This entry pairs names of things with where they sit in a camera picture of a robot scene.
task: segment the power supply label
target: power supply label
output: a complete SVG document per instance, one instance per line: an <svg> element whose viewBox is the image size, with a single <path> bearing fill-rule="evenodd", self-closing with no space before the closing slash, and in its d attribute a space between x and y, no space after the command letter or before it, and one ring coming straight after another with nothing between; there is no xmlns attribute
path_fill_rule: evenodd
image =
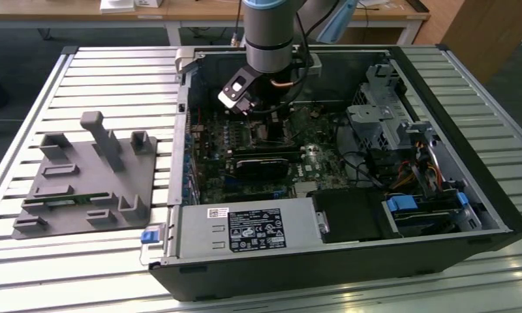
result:
<svg viewBox="0 0 522 313"><path fill-rule="evenodd" d="M285 248L280 209L228 212L229 250Z"/></svg>

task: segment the green circuit board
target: green circuit board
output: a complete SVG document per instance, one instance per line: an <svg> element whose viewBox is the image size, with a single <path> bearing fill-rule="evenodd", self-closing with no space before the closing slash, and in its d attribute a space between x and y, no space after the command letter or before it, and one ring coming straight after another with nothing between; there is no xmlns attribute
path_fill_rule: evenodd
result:
<svg viewBox="0 0 522 313"><path fill-rule="evenodd" d="M207 120L193 135L201 203L296 198L293 187L304 182L312 182L317 189L348 186L333 143L336 124L320 108L296 106L280 123L281 137L269 141L263 139L267 130L260 121L231 121L221 115ZM299 158L289 162L285 177L245 182L233 175L235 156L228 151L259 147L296 147Z"/></svg>

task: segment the table leg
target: table leg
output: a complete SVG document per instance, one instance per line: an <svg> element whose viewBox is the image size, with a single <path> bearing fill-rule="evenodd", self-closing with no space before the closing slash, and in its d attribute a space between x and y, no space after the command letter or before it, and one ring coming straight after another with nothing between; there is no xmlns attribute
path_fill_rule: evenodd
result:
<svg viewBox="0 0 522 313"><path fill-rule="evenodd" d="M37 28L38 34L41 35L42 40L50 40L50 29L49 28Z"/></svg>
<svg viewBox="0 0 522 313"><path fill-rule="evenodd" d="M422 24L422 20L408 21L407 26L402 30L402 34L398 38L396 44L411 44L414 42L415 35L418 34L420 24Z"/></svg>
<svg viewBox="0 0 522 313"><path fill-rule="evenodd" d="M180 23L166 22L164 24L165 32L168 33L168 41L170 46L181 46L181 38L180 38Z"/></svg>

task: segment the open computer chassis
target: open computer chassis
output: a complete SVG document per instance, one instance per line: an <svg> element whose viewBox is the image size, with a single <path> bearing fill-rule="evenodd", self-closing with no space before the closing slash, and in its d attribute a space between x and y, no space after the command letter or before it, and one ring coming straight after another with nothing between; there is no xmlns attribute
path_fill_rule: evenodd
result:
<svg viewBox="0 0 522 313"><path fill-rule="evenodd" d="M261 120L205 104L243 50L178 52L164 256L149 265L177 300L436 273L522 238L522 216L402 49L311 50L319 77Z"/></svg>

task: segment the black computer case side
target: black computer case side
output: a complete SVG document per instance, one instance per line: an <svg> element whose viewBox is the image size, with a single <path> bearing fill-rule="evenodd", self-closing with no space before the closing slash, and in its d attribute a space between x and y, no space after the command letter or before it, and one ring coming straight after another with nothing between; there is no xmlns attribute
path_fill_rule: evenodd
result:
<svg viewBox="0 0 522 313"><path fill-rule="evenodd" d="M438 273L480 252L503 248L522 239L522 216L480 161L402 49L396 46L315 46L331 50L388 50L415 94L434 118L467 171L491 203L506 233L459 234L447 239L422 240L345 250L283 254L199 263L152 263L149 273L180 301L221 299L237 295L348 284L364 280Z"/></svg>
<svg viewBox="0 0 522 313"><path fill-rule="evenodd" d="M350 284L382 278L438 273L479 252L510 241L514 234L455 238L332 252L289 254L149 265L149 273L178 301Z"/></svg>

